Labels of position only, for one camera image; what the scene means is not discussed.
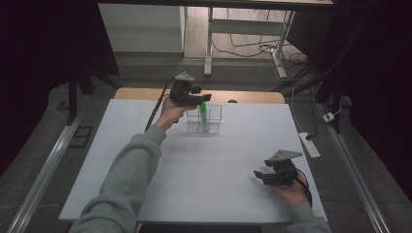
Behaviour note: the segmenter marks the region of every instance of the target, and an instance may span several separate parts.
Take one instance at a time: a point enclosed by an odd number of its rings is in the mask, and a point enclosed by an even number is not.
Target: person's right arm
[[[304,177],[299,174],[299,178],[304,181]],[[292,224],[288,226],[291,233],[323,233],[331,232],[329,225],[321,216],[316,217],[308,202],[308,198],[303,187],[299,183],[294,183],[289,187],[273,186],[290,206]]]

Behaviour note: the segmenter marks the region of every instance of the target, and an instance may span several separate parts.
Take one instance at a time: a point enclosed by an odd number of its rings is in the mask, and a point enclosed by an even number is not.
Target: person
[[[82,211],[70,229],[77,232],[135,232],[136,218],[145,201],[150,180],[161,156],[166,130],[191,106],[179,106],[165,97],[161,114],[144,134],[137,134],[120,151],[103,182],[100,193]],[[330,232],[322,217],[315,217],[302,187],[274,187],[290,204],[290,232]]]

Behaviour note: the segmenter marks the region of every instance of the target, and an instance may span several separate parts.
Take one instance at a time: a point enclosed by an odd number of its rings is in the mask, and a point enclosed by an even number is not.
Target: white power strip
[[[302,144],[306,148],[306,151],[309,153],[309,156],[311,158],[320,157],[321,155],[319,154],[318,149],[316,149],[315,144],[313,144],[312,140],[307,140],[307,136],[308,133],[299,133],[300,141],[302,141]]]

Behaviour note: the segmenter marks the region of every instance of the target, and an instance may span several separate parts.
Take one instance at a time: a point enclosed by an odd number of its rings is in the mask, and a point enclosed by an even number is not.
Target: gray sweatshirt
[[[85,206],[70,232],[134,233],[165,138],[165,132],[155,125],[143,135],[135,135],[113,162],[100,194]],[[309,203],[291,207],[291,215],[290,232],[330,232],[325,220],[314,216]]]

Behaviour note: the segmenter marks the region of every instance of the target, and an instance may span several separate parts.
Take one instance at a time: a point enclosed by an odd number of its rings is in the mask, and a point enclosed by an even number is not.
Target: white plug
[[[324,115],[324,121],[326,121],[327,123],[331,122],[334,120],[334,116],[332,113],[328,113],[326,115]]]

